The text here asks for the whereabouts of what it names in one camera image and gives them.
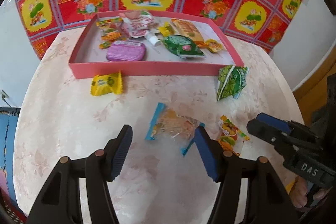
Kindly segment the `blue edged clear snack bag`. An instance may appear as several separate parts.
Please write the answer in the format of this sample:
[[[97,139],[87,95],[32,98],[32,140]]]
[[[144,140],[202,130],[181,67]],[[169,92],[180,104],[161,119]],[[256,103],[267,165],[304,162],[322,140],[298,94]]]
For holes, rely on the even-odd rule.
[[[194,134],[198,126],[206,125],[197,119],[178,114],[159,102],[149,123],[145,140],[170,138],[178,143],[181,155],[185,156],[194,143]]]

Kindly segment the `pink jelly drink pouch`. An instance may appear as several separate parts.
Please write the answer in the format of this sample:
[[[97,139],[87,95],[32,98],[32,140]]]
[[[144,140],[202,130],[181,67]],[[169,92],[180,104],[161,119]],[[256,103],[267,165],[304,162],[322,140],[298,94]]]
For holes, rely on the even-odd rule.
[[[159,26],[158,21],[147,10],[132,10],[119,13],[119,17],[123,20],[121,29],[132,39],[144,38],[152,46],[160,43],[156,33]]]

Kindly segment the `colourful gummy candy packet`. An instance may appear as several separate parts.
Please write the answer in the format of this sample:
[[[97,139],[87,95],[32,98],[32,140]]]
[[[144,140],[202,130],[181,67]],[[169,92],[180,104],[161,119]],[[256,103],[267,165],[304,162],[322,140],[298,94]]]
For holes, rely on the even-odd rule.
[[[219,118],[220,135],[217,142],[224,151],[231,151],[236,156],[240,156],[243,146],[250,140],[250,137],[242,132],[226,116]]]

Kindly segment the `dark green snack bag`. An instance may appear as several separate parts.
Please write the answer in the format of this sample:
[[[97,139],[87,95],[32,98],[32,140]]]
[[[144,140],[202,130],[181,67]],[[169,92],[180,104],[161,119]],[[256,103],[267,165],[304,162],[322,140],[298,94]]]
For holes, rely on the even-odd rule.
[[[193,59],[205,57],[205,54],[188,37],[182,35],[169,35],[164,37],[161,41],[169,52],[180,58]]]

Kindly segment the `blue foam floor mat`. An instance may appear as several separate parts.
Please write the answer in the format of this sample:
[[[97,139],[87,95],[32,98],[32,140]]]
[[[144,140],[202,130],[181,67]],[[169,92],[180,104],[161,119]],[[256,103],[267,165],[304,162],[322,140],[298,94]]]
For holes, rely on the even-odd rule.
[[[1,134],[1,191],[17,204],[13,183],[14,139],[20,108],[2,107],[0,120]]]

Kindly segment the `yellow pastry packet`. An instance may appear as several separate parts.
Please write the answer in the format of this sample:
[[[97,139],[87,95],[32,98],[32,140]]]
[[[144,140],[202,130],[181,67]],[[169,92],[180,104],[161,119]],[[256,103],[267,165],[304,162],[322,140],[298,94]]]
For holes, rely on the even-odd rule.
[[[163,37],[168,37],[170,35],[175,34],[175,30],[173,29],[173,27],[171,26],[169,22],[164,22],[164,24],[159,26],[157,29],[159,30],[159,33]]]
[[[102,96],[109,93],[122,94],[123,83],[121,72],[108,75],[96,75],[91,83],[91,94]]]

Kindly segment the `purple candy tin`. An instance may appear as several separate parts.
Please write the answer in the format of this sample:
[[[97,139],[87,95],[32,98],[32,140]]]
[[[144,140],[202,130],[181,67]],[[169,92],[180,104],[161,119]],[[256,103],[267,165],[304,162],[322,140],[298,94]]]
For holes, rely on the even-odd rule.
[[[146,53],[146,46],[140,42],[118,40],[107,50],[108,61],[141,61]]]

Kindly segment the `pink shallow box tray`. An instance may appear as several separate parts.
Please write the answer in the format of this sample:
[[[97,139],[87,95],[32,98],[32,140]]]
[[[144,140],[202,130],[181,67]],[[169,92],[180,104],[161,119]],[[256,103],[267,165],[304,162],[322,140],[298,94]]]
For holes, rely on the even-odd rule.
[[[219,53],[204,50],[203,58],[182,59],[169,52],[162,43],[153,45],[145,38],[136,39],[143,43],[146,54],[141,61],[109,61],[106,50],[101,50],[100,31],[96,21],[115,18],[119,11],[97,13],[84,28],[71,53],[68,65],[77,79],[88,79],[95,75],[108,75],[121,72],[123,76],[217,76],[220,68],[226,65],[244,66],[242,58],[222,30],[210,19],[200,16],[180,14],[168,11],[152,11],[159,24],[172,19],[181,19],[193,23],[204,39],[221,42],[224,49]]]

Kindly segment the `white wall socket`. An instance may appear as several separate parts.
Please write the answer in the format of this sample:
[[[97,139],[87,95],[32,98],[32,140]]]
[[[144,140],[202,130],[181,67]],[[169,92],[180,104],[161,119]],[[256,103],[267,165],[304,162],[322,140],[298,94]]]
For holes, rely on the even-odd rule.
[[[6,98],[9,98],[9,96],[4,90],[0,90],[0,95],[3,100],[5,100]]]

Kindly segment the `green pea snack bag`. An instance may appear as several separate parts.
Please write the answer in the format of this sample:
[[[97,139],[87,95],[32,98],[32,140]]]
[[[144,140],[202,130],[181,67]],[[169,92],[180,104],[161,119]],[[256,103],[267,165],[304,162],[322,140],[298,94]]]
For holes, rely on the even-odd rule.
[[[238,99],[242,90],[246,87],[248,67],[227,65],[219,69],[217,101],[232,96]]]

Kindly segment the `orange cracker sleeve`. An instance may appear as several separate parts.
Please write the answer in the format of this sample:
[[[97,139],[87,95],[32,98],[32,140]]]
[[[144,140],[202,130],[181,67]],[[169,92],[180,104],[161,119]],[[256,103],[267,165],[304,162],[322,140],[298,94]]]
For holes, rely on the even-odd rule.
[[[180,19],[172,19],[171,22],[180,35],[190,38],[199,48],[207,46],[202,34],[192,22]]]

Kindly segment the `striped clear candy packet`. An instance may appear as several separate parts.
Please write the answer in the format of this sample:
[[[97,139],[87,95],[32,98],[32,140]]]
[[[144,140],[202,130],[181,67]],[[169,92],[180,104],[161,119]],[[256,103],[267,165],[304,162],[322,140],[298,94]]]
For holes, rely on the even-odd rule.
[[[123,37],[122,23],[123,20],[120,17],[98,20],[96,22],[96,26],[100,31],[101,43],[99,48],[101,50],[108,49],[116,40]]]

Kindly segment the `yellow jelly cup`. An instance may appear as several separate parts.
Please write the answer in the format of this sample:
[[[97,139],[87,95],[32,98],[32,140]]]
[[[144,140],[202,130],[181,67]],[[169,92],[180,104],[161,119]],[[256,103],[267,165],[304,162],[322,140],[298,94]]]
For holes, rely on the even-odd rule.
[[[205,44],[207,46],[207,49],[211,52],[211,53],[219,53],[220,51],[224,50],[224,46],[222,43],[217,42],[214,39],[208,39],[205,41]]]

